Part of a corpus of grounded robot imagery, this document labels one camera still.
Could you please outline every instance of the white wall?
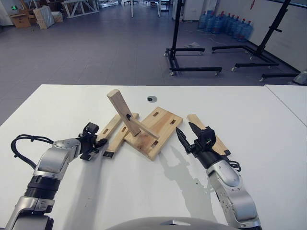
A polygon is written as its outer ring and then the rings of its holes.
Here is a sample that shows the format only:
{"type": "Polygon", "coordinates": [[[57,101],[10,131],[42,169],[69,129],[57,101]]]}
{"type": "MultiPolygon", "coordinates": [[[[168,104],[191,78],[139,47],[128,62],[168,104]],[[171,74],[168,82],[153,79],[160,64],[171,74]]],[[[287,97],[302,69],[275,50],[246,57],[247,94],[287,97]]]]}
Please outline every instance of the white wall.
{"type": "MultiPolygon", "coordinates": [[[[250,41],[260,45],[282,4],[256,0],[250,10],[251,3],[252,0],[219,0],[216,12],[226,11],[251,20],[254,32],[250,41]]],[[[300,71],[307,69],[307,9],[289,6],[279,29],[283,32],[274,31],[265,49],[300,71]]]]}
{"type": "Polygon", "coordinates": [[[18,13],[12,10],[12,6],[17,6],[21,9],[19,0],[0,0],[0,24],[1,25],[14,25],[9,17],[10,14],[18,13]]]}

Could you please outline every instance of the cardboard box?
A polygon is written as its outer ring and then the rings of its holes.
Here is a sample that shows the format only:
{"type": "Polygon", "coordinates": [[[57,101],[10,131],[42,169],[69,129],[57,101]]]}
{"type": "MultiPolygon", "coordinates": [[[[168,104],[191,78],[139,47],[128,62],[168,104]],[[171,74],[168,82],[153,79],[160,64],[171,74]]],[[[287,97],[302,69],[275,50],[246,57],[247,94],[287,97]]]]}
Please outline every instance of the cardboard box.
{"type": "Polygon", "coordinates": [[[28,15],[26,15],[25,13],[12,14],[11,19],[15,24],[16,28],[24,28],[31,26],[28,15]]]}
{"type": "Polygon", "coordinates": [[[62,23],[63,22],[63,15],[61,12],[59,11],[55,11],[55,12],[51,12],[52,16],[53,16],[53,20],[56,23],[62,23]]]}
{"type": "Polygon", "coordinates": [[[33,10],[33,13],[41,29],[47,29],[54,24],[54,19],[48,6],[36,8],[33,10]]]}

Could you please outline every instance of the black metal stand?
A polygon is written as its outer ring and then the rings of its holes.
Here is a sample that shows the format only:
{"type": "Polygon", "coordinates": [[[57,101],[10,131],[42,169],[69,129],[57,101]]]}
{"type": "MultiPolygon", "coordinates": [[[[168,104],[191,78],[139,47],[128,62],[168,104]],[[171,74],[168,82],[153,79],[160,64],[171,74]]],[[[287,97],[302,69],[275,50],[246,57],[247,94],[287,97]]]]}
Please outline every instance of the black metal stand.
{"type": "Polygon", "coordinates": [[[173,76],[176,71],[215,71],[215,75],[218,75],[219,72],[222,71],[222,67],[180,67],[177,59],[176,52],[186,52],[186,51],[198,51],[199,55],[205,51],[204,48],[176,48],[177,45],[177,37],[178,37],[178,29],[179,29],[179,20],[180,20],[180,12],[181,7],[183,6],[182,0],[178,0],[177,9],[176,9],[176,20],[175,20],[175,29],[174,29],[174,37],[173,37],[173,45],[172,48],[167,48],[164,53],[164,57],[168,57],[171,75],[173,76]]]}
{"type": "Polygon", "coordinates": [[[263,60],[264,62],[260,62],[260,63],[255,63],[255,62],[251,62],[251,63],[236,63],[235,66],[231,69],[232,72],[235,72],[235,70],[237,68],[240,67],[259,67],[259,66],[267,66],[268,68],[271,68],[271,66],[278,66],[279,63],[273,61],[272,59],[268,58],[267,56],[264,56],[263,51],[264,48],[268,42],[268,40],[270,39],[271,35],[273,34],[274,31],[277,32],[282,32],[282,30],[278,29],[278,26],[280,24],[280,22],[282,21],[284,15],[286,14],[287,7],[289,5],[291,0],[285,0],[282,7],[280,8],[273,24],[269,27],[269,31],[267,32],[267,34],[265,35],[263,41],[261,42],[260,46],[258,46],[258,48],[255,50],[249,46],[214,46],[212,47],[212,53],[214,53],[215,50],[217,49],[236,49],[236,48],[242,48],[245,49],[246,53],[250,53],[250,60],[253,60],[253,56],[257,56],[258,58],[260,58],[261,60],[263,60]]]}
{"type": "Polygon", "coordinates": [[[296,77],[299,73],[264,73],[261,76],[260,81],[264,81],[267,78],[290,78],[296,77]]]}

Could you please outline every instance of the rectangular slot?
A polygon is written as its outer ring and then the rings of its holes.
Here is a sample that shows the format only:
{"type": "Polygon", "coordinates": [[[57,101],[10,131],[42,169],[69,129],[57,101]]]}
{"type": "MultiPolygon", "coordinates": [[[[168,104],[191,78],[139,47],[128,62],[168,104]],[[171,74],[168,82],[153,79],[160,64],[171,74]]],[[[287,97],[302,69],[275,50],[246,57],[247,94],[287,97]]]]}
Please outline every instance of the rectangular slot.
{"type": "Polygon", "coordinates": [[[152,144],[152,148],[154,148],[158,143],[159,143],[159,141],[156,140],[156,141],[152,144]]]}

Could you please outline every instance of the wooden stick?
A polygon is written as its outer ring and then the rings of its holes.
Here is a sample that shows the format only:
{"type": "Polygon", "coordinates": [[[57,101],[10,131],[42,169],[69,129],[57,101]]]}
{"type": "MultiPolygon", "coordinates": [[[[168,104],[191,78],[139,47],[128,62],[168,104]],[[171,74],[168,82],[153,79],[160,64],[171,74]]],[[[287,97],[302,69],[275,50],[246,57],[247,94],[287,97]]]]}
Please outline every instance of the wooden stick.
{"type": "MultiPolygon", "coordinates": [[[[132,116],[134,118],[138,118],[139,114],[136,113],[132,113],[132,116]]],[[[129,129],[127,128],[127,126],[124,124],[119,132],[116,134],[116,136],[114,137],[114,139],[112,140],[111,143],[109,143],[109,146],[107,148],[107,150],[104,153],[105,157],[109,157],[112,158],[114,153],[117,152],[117,150],[119,149],[119,147],[121,146],[121,144],[124,142],[124,137],[129,133],[129,129]]]]}
{"type": "Polygon", "coordinates": [[[154,131],[150,130],[146,125],[144,125],[142,122],[139,122],[137,119],[135,119],[134,117],[130,117],[129,118],[130,121],[134,124],[136,124],[141,130],[143,130],[144,132],[146,132],[147,134],[149,134],[150,136],[152,136],[155,139],[159,139],[159,135],[156,134],[154,131]]]}
{"type": "Polygon", "coordinates": [[[96,140],[101,140],[103,138],[108,139],[110,135],[114,132],[116,127],[120,124],[120,115],[116,114],[112,120],[107,124],[107,126],[98,134],[96,140]]]}
{"type": "MultiPolygon", "coordinates": [[[[196,114],[189,114],[187,118],[190,122],[196,124],[199,128],[206,129],[206,126],[199,120],[196,114]]],[[[229,151],[228,148],[224,145],[224,143],[219,139],[217,135],[215,136],[216,136],[216,143],[212,147],[212,149],[220,155],[226,155],[226,152],[229,151]]]]}
{"type": "Polygon", "coordinates": [[[126,124],[127,128],[131,132],[133,136],[138,135],[141,131],[140,128],[128,120],[127,114],[131,115],[130,109],[128,108],[123,96],[121,95],[119,90],[112,90],[107,94],[107,97],[110,99],[114,108],[117,110],[123,122],[126,124]]]}

